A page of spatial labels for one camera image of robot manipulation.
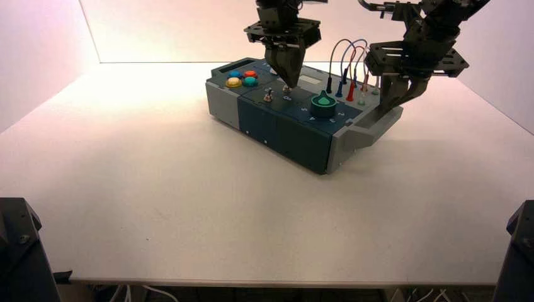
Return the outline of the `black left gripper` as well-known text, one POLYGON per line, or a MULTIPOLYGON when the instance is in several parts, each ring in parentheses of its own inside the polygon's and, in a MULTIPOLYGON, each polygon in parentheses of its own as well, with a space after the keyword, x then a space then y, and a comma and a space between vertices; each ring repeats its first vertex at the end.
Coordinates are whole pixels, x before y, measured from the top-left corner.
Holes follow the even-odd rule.
POLYGON ((257 12, 259 20, 245 27, 244 32, 251 43, 265 45, 266 62, 288 87, 294 88, 306 48, 321 40, 321 22, 300 18, 298 11, 290 7, 258 7, 257 12), (288 47, 288 52, 274 47, 288 47))

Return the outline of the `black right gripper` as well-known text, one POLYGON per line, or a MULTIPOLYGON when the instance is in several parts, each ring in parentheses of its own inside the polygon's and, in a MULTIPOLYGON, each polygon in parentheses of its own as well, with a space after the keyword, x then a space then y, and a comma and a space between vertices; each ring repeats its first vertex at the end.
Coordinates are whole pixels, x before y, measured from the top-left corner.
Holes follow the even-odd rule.
POLYGON ((422 95, 429 76, 457 77, 469 63, 453 48, 455 40, 373 43, 365 58, 370 72, 380 77, 381 112, 422 95), (399 78, 393 76, 419 76, 399 78))

